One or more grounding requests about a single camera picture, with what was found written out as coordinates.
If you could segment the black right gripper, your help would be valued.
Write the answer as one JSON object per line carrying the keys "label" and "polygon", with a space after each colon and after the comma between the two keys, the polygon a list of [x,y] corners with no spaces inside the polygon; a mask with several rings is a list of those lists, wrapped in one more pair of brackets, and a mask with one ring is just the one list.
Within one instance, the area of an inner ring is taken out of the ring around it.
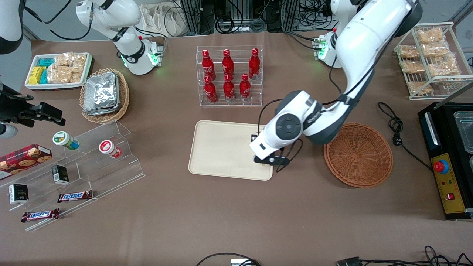
{"label": "black right gripper", "polygon": [[[21,94],[5,84],[1,85],[0,92],[0,121],[33,127],[34,121],[30,118],[24,118],[22,113],[30,111],[33,105],[29,101],[33,100],[34,97]],[[50,104],[40,103],[35,106],[35,117],[39,121],[49,121],[59,126],[65,126],[66,120],[62,115],[62,110]]]}

